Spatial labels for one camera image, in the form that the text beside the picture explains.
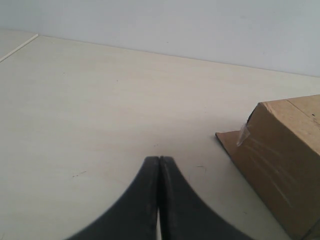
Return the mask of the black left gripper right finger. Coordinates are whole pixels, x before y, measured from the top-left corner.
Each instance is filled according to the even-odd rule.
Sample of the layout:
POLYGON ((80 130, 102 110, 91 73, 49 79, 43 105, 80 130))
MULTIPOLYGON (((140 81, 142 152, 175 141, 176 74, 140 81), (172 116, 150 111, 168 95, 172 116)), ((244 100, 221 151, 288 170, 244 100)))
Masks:
POLYGON ((163 240, 250 240, 214 212, 169 156, 159 159, 158 209, 163 240))

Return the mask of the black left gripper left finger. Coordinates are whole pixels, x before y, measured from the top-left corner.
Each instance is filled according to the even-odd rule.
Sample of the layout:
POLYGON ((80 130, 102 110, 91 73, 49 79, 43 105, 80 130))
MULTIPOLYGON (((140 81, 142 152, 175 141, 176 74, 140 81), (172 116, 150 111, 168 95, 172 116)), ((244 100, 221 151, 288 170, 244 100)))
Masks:
POLYGON ((104 214, 69 239, 157 239, 159 169, 159 157, 146 157, 123 195, 104 214))

